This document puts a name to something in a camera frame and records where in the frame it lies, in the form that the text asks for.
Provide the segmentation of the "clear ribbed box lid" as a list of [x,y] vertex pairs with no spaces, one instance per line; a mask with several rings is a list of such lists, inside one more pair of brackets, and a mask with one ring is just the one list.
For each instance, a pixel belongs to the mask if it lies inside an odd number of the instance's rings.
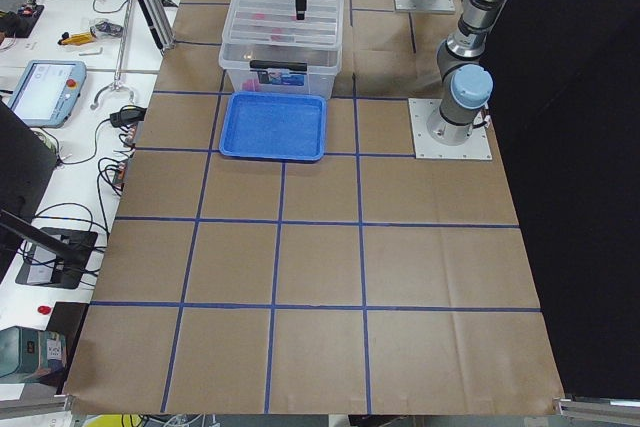
[[[296,19],[295,0],[231,0],[222,39],[225,43],[317,50],[337,49],[342,42],[344,0],[307,0],[304,20]],[[253,19],[261,13],[263,21]],[[271,41],[281,35],[282,42]]]

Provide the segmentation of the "clear plastic storage box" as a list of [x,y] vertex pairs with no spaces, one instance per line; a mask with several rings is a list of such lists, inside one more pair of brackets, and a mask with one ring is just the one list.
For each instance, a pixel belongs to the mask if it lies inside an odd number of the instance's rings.
[[[253,59],[305,62],[308,69],[306,72],[251,69],[249,62]],[[317,50],[271,44],[241,45],[225,43],[222,39],[219,65],[227,71],[236,91],[243,91],[242,84],[253,80],[257,87],[255,92],[305,94],[328,99],[342,66],[342,42],[337,49]]]

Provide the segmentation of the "blue plastic tray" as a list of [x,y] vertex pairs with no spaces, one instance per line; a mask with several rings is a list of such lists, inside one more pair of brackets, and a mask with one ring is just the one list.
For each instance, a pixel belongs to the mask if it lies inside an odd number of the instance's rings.
[[230,157],[316,162],[325,153],[327,101],[315,95],[236,92],[219,150]]

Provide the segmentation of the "reacher grabber tool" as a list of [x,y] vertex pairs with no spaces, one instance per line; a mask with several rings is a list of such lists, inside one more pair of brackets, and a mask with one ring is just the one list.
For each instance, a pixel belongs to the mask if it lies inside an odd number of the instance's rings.
[[125,10],[124,23],[123,23],[123,33],[119,44],[119,51],[117,55],[117,64],[116,69],[114,71],[113,81],[101,88],[94,96],[94,99],[90,105],[91,110],[97,110],[100,107],[100,99],[105,95],[115,92],[115,93],[128,93],[129,103],[132,104],[135,100],[135,91],[133,88],[128,87],[121,79],[122,77],[122,67],[125,57],[126,45],[128,40],[128,32],[129,32],[129,24],[131,13],[134,5],[134,0],[128,0],[128,4]]

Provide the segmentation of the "black power adapter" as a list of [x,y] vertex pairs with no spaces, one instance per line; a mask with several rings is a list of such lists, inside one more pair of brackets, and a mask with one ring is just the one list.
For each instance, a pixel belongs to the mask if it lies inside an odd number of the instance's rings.
[[109,122],[114,128],[129,126],[137,122],[143,121],[146,116],[147,109],[144,107],[126,105],[119,111],[109,115]]

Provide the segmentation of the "teach pendant tablet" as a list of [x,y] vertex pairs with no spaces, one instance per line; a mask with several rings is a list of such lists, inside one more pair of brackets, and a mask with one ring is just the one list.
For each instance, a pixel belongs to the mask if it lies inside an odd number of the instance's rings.
[[29,127],[59,128],[70,117],[86,76],[82,61],[32,60],[8,107]]

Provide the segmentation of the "black monitor stand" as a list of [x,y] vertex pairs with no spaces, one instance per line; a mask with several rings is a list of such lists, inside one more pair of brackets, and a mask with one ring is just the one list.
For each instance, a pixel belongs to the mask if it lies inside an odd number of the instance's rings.
[[32,224],[57,157],[6,105],[1,106],[1,273],[22,259],[16,282],[75,289],[98,234]]

